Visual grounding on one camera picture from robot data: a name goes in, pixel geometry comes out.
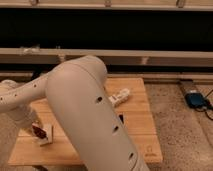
floor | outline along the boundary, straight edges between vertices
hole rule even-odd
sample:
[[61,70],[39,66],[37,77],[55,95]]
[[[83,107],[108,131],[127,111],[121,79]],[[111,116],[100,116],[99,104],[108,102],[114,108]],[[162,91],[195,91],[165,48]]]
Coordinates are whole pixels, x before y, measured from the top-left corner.
[[[198,85],[207,94],[212,85]],[[149,165],[151,171],[212,171],[213,121],[189,109],[177,84],[146,84],[159,141],[164,156],[161,164]],[[213,103],[213,94],[209,96]],[[30,166],[10,167],[7,160],[18,130],[0,115],[0,171],[31,171]],[[50,171],[86,171],[81,167],[47,167]]]

cable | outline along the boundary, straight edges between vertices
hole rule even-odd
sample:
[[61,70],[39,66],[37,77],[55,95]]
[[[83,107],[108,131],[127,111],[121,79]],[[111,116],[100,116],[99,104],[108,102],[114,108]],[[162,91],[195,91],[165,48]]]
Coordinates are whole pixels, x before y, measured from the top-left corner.
[[205,106],[203,106],[202,108],[195,108],[195,111],[197,111],[197,112],[204,112],[206,117],[208,119],[210,119],[211,121],[213,121],[213,115],[211,116],[209,114],[209,111],[212,111],[212,113],[213,113],[213,106],[211,105],[211,102],[209,101],[209,99],[207,99],[207,97],[210,96],[210,94],[212,94],[212,92],[213,92],[213,89],[204,97],[205,102],[206,102]]
[[205,96],[205,98],[207,98],[208,96],[210,96],[210,94],[212,94],[213,89]]
[[208,110],[205,111],[205,114],[207,116],[208,119],[212,120],[213,121],[213,116],[211,117],[208,113]]

